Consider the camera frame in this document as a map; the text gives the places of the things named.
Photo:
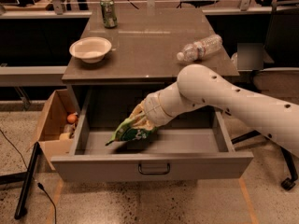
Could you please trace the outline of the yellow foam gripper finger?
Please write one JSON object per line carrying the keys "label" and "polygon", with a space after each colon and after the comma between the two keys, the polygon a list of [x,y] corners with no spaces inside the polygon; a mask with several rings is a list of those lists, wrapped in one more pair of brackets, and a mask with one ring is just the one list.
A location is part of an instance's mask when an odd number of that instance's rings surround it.
{"label": "yellow foam gripper finger", "polygon": [[133,123],[133,127],[148,131],[153,130],[155,128],[154,124],[145,116],[137,117]]}
{"label": "yellow foam gripper finger", "polygon": [[145,111],[144,111],[144,102],[140,102],[132,111],[130,117],[131,118],[136,118],[136,117],[140,117],[140,116],[144,116],[145,115]]}

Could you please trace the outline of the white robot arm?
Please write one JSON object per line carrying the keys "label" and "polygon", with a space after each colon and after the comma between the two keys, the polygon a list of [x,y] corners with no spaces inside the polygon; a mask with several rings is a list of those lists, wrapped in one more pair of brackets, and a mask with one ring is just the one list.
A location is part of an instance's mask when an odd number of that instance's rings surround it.
{"label": "white robot arm", "polygon": [[136,124],[152,129],[206,105],[228,112],[299,156],[299,105],[241,89],[200,64],[184,67],[174,84],[137,105]]}

